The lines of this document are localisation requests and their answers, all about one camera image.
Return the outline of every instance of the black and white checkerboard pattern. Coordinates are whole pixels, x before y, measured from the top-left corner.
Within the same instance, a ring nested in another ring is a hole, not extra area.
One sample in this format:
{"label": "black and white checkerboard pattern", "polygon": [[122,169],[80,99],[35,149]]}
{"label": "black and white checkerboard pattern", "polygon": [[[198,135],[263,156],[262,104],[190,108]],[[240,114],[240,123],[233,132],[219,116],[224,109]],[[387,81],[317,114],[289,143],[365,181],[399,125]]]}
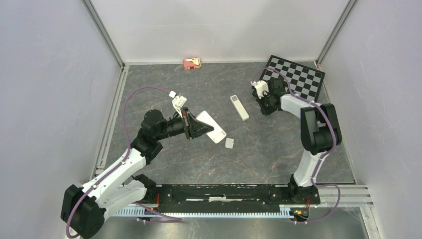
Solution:
{"label": "black and white checkerboard pattern", "polygon": [[[310,101],[317,101],[319,92],[321,91],[322,81],[324,80],[324,72],[314,70],[277,56],[271,56],[266,67],[275,68],[284,74],[287,77],[287,80],[290,81],[292,90],[301,97]],[[268,81],[271,78],[278,77],[278,73],[271,70],[265,70],[260,79]]]}

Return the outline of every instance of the gray marble surface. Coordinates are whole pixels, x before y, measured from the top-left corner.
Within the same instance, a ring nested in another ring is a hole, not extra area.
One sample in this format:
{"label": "gray marble surface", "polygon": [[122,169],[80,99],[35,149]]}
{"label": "gray marble surface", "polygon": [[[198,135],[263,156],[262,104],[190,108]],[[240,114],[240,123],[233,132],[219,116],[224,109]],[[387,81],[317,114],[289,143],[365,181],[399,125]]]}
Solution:
{"label": "gray marble surface", "polygon": [[[234,139],[233,149],[225,139],[215,144],[206,135],[186,140],[184,135],[161,141],[163,149],[152,163],[136,174],[157,183],[288,183],[297,169],[303,148],[300,121],[287,112],[263,116],[251,95],[250,81],[265,63],[215,63],[184,70],[180,65],[130,66],[112,136],[106,165],[122,155],[126,139],[121,111],[126,97],[141,86],[159,86],[185,96],[185,106],[197,115],[207,111]],[[242,121],[229,97],[237,95],[250,118]],[[327,102],[321,91],[319,102]],[[170,117],[175,110],[171,98],[158,90],[142,90],[126,107],[126,125],[133,139],[147,110],[157,109]],[[330,155],[317,182],[352,183],[353,176],[343,147]]]}

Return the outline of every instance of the purple cable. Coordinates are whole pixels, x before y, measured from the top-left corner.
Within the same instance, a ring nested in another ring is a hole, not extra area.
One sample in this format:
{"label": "purple cable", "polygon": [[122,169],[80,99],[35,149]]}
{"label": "purple cable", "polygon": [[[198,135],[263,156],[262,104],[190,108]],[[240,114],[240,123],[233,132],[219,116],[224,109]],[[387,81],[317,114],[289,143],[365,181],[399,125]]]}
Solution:
{"label": "purple cable", "polygon": [[143,204],[140,204],[140,203],[137,203],[137,202],[134,202],[133,204],[141,206],[141,207],[145,208],[147,211],[149,211],[149,212],[151,212],[155,215],[159,215],[159,216],[162,216],[164,218],[171,219],[171,220],[167,220],[167,221],[145,221],[146,223],[178,223],[178,222],[182,221],[181,218],[175,218],[175,217],[171,217],[171,216],[168,216],[168,215],[164,215],[162,213],[151,210],[150,208],[148,208],[147,206],[145,206]]}
{"label": "purple cable", "polygon": [[284,75],[283,75],[280,71],[278,71],[278,70],[276,70],[276,69],[274,69],[274,68],[270,68],[270,67],[265,67],[265,68],[263,68],[261,71],[263,71],[263,70],[270,70],[270,71],[273,71],[273,72],[275,72],[275,73],[279,74],[281,77],[283,77],[283,79],[287,82],[287,87],[289,88],[290,95],[292,95],[294,98],[297,98],[297,99],[299,99],[299,100],[301,100],[301,101],[303,101],[303,102],[306,102],[306,103],[308,103],[308,104],[310,104],[310,105],[312,105],[312,106],[315,106],[315,107],[316,107],[316,109],[317,109],[317,110],[321,113],[322,117],[324,118],[324,120],[325,120],[325,122],[326,122],[326,124],[327,124],[327,126],[328,126],[328,129],[330,130],[331,137],[332,137],[332,148],[331,148],[329,151],[325,152],[323,155],[321,155],[321,157],[319,158],[318,163],[316,163],[315,170],[314,170],[314,172],[312,173],[311,183],[312,183],[312,185],[314,185],[314,186],[315,186],[315,187],[317,187],[317,188],[335,187],[335,188],[337,189],[337,191],[338,191],[337,202],[335,203],[335,205],[334,205],[334,207],[332,208],[332,210],[331,210],[328,214],[326,214],[325,216],[323,216],[323,217],[321,217],[321,218],[318,218],[318,219],[310,220],[310,221],[307,221],[307,222],[297,222],[297,223],[298,223],[298,224],[308,224],[308,223],[318,222],[318,221],[320,221],[320,220],[322,220],[322,219],[325,219],[325,218],[329,217],[329,216],[330,216],[330,215],[334,212],[334,210],[337,208],[338,204],[340,203],[341,193],[340,193],[340,188],[339,188],[339,186],[337,186],[336,184],[324,184],[324,185],[317,185],[317,184],[315,183],[315,181],[314,181],[315,175],[318,173],[318,170],[319,170],[319,168],[321,167],[322,159],[323,159],[323,158],[325,158],[325,157],[327,157],[327,156],[329,156],[329,154],[330,154],[330,153],[332,153],[332,152],[335,150],[335,148],[337,147],[337,139],[336,139],[335,134],[334,134],[334,129],[332,128],[332,125],[331,125],[331,123],[330,123],[330,121],[329,121],[329,119],[328,119],[327,115],[326,115],[326,114],[325,114],[325,112],[321,109],[321,107],[320,107],[319,105],[315,104],[315,102],[313,102],[313,101],[309,101],[309,100],[307,100],[307,99],[304,99],[304,98],[300,97],[299,95],[296,95],[296,94],[292,91],[292,88],[290,87],[290,82],[287,80],[286,76],[284,76]]}
{"label": "purple cable", "polygon": [[[129,133],[127,132],[127,128],[126,128],[126,122],[125,122],[125,119],[124,119],[124,113],[125,113],[125,110],[126,110],[126,105],[127,105],[127,102],[130,100],[130,98],[132,98],[132,96],[136,93],[136,92],[138,92],[138,91],[140,91],[140,90],[143,90],[143,89],[156,89],[156,90],[160,90],[160,91],[163,91],[163,92],[165,92],[165,93],[167,93],[167,94],[169,94],[170,93],[170,91],[169,90],[166,90],[166,89],[163,89],[163,88],[160,88],[160,87],[155,87],[155,86],[144,86],[144,87],[139,87],[138,89],[136,89],[134,92],[132,92],[132,94],[130,94],[128,97],[127,97],[127,99],[126,99],[126,101],[124,102],[124,105],[123,105],[123,129],[124,129],[124,134],[126,135],[126,140],[127,140],[127,151],[126,151],[126,155],[124,156],[124,158],[123,158],[123,160],[122,160],[122,162],[125,162],[126,160],[127,160],[127,158],[129,157],[129,155],[130,155],[130,137],[129,137]],[[69,218],[67,219],[67,223],[66,223],[66,236],[68,237],[68,238],[70,238],[70,239],[74,239],[74,238],[76,238],[76,237],[78,237],[79,236],[79,234],[76,234],[76,235],[70,235],[70,222],[72,221],[72,219],[73,219],[73,216],[74,216],[74,214],[75,214],[75,211],[76,211],[76,209],[79,207],[79,205],[81,204],[81,202],[83,201],[83,199],[90,193],[90,192],[92,192],[93,190],[94,190],[94,186],[98,186],[102,181],[104,181],[110,174],[112,174],[114,171],[116,171],[120,166],[121,166],[122,164],[120,163],[120,164],[118,164],[118,165],[116,165],[114,168],[112,168],[108,173],[106,173],[103,177],[101,177],[93,186],[91,186],[82,196],[81,196],[81,198],[76,202],[76,204],[75,204],[75,206],[73,207],[73,209],[72,209],[72,211],[70,212],[70,215],[69,215]]]}

